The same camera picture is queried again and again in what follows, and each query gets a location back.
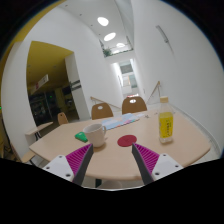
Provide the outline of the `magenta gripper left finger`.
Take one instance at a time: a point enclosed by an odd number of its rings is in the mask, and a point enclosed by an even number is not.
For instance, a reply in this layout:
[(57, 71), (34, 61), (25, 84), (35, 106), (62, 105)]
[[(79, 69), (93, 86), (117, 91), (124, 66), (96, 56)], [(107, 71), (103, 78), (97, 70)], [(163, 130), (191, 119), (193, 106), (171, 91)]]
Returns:
[(58, 155), (44, 170), (81, 186), (92, 155), (93, 145), (88, 144), (66, 156)]

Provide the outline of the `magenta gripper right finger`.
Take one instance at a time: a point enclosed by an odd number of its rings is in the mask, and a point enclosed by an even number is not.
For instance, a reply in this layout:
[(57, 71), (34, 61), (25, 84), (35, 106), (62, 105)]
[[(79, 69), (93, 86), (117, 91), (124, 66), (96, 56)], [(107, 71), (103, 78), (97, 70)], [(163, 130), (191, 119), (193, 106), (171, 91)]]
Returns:
[(145, 185), (182, 169), (182, 166), (168, 154), (158, 154), (137, 143), (132, 144), (132, 154)]

